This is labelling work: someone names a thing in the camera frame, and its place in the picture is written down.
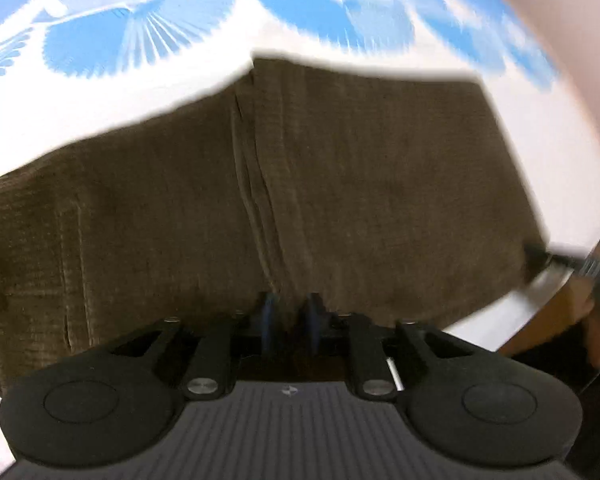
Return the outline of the dark brown corduroy pants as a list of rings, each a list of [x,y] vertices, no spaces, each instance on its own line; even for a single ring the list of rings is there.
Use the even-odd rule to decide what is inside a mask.
[[[0,393],[169,315],[329,310],[446,327],[542,240],[469,79],[258,58],[205,98],[0,177]]]

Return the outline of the blue and white bed sheet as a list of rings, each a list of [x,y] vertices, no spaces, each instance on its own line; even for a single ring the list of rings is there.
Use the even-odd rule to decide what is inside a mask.
[[[364,77],[480,84],[549,252],[592,256],[600,146],[573,84],[503,0],[0,0],[0,177],[65,145],[211,96],[258,58]],[[595,378],[577,325],[520,361],[498,348],[554,295],[560,266],[446,327],[493,353],[503,401],[364,401],[308,374],[294,309],[219,399],[187,400],[105,351],[0,393],[5,479],[569,479]],[[154,324],[152,322],[137,330]]]

